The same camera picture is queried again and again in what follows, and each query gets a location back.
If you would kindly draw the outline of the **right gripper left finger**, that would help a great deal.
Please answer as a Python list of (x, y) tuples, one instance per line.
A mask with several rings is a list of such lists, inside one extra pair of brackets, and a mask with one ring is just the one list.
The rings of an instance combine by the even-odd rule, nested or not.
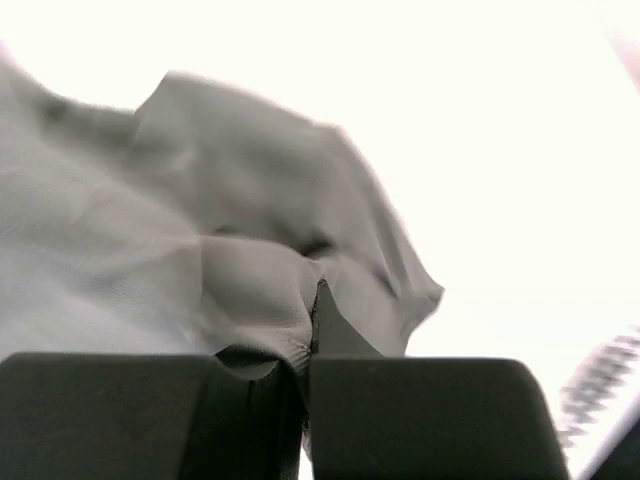
[(1, 475), (294, 479), (300, 416), (255, 355), (20, 353), (1, 365)]

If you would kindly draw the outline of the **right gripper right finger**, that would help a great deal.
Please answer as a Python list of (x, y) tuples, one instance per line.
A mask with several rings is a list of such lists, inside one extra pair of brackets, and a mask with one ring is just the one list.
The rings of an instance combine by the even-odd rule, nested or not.
[(521, 362), (385, 357), (320, 284), (309, 407), (318, 479), (564, 479), (541, 388)]

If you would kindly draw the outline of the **grey skirt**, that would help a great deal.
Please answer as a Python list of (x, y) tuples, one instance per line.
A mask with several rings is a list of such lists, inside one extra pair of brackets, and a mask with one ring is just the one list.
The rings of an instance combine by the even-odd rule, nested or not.
[(317, 287), (399, 355), (438, 306), (338, 130), (169, 75), (133, 112), (1, 69), (1, 352), (215, 353), (307, 368)]

